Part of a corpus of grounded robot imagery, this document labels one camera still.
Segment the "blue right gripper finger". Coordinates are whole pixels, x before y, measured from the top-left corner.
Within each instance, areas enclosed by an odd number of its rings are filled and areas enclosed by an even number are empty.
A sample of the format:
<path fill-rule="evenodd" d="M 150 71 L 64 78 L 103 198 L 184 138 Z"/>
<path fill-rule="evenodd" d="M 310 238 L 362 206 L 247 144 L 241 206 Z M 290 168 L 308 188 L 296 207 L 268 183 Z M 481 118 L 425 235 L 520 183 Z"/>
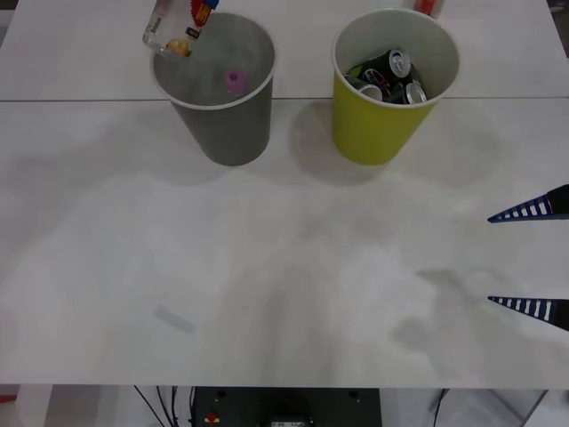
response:
<path fill-rule="evenodd" d="M 546 194 L 497 213 L 488 222 L 527 222 L 568 219 L 568 188 L 565 184 Z"/>
<path fill-rule="evenodd" d="M 569 301 L 567 299 L 532 299 L 490 295 L 487 300 L 566 332 L 569 331 Z"/>

